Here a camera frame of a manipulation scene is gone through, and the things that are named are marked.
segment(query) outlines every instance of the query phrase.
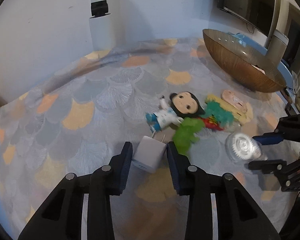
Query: bedspread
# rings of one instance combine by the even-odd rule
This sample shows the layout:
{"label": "bedspread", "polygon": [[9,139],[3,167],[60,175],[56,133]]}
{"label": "bedspread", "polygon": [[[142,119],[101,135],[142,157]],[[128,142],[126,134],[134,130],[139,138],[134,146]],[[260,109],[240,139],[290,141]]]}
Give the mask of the bedspread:
{"label": "bedspread", "polygon": [[[1,107],[0,196],[12,237],[18,238],[67,173],[92,173],[119,154],[125,141],[131,141],[135,150],[144,135],[151,135],[145,113],[158,109],[162,95],[169,98],[170,93],[190,91],[204,105],[207,94],[220,96],[224,89],[235,91],[252,106],[253,122],[264,132],[285,116],[275,93],[253,92],[238,84],[210,57],[203,39],[194,38],[94,52]],[[281,192],[270,177],[233,164],[225,152],[228,135],[203,129],[200,141],[190,149],[190,162],[208,173],[233,173],[280,230],[296,195]],[[269,158],[288,162],[297,158],[286,141],[263,150]],[[87,199],[82,239],[86,239]],[[188,197],[176,195],[165,159],[155,174],[132,165],[125,191],[111,197],[111,205],[116,239],[184,239]],[[213,196],[212,206],[216,238]]]}

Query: cable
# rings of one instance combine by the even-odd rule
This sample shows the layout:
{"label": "cable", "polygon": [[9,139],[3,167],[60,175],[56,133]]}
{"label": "cable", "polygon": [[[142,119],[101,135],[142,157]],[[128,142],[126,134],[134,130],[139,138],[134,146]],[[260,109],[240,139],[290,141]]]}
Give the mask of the cable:
{"label": "cable", "polygon": [[250,33],[252,33],[252,34],[254,34],[254,27],[252,26],[252,32],[248,29],[248,23],[246,22],[246,26],[247,26],[247,30],[250,32]]}

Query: doll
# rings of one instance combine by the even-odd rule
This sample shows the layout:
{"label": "doll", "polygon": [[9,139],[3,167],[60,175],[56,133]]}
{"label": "doll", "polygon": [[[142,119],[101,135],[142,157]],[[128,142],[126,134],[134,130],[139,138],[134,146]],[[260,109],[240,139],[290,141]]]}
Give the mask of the doll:
{"label": "doll", "polygon": [[197,118],[205,114],[198,99],[194,94],[183,91],[170,95],[171,106],[169,106],[162,96],[160,98],[161,110],[155,113],[147,113],[146,120],[150,123],[152,132],[160,131],[171,123],[179,126],[185,117]]}

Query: robotic arm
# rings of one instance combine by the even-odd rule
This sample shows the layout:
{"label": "robotic arm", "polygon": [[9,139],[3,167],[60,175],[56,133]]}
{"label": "robotic arm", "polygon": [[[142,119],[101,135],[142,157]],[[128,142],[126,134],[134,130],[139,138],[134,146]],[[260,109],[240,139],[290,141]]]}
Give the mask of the robotic arm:
{"label": "robotic arm", "polygon": [[[300,142],[300,114],[280,118],[274,132],[253,138],[262,145],[277,144],[283,140]],[[288,165],[283,160],[252,161],[248,167],[264,174],[273,173],[282,191],[300,191],[300,158]]]}
{"label": "robotic arm", "polygon": [[[126,142],[109,165],[85,176],[67,174],[18,240],[80,240],[83,195],[87,193],[88,240],[114,240],[110,195],[120,195],[125,189],[131,158],[132,144]],[[219,239],[280,240],[266,215],[232,174],[207,174],[180,155],[173,142],[167,144],[167,158],[175,190],[190,197],[185,240],[212,240],[211,193],[216,196]]]}

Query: television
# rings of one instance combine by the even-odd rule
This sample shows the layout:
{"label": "television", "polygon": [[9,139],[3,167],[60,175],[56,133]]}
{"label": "television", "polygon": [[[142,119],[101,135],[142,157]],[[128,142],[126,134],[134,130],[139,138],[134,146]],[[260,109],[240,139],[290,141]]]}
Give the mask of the television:
{"label": "television", "polygon": [[218,8],[244,20],[268,36],[275,0],[218,0]]}

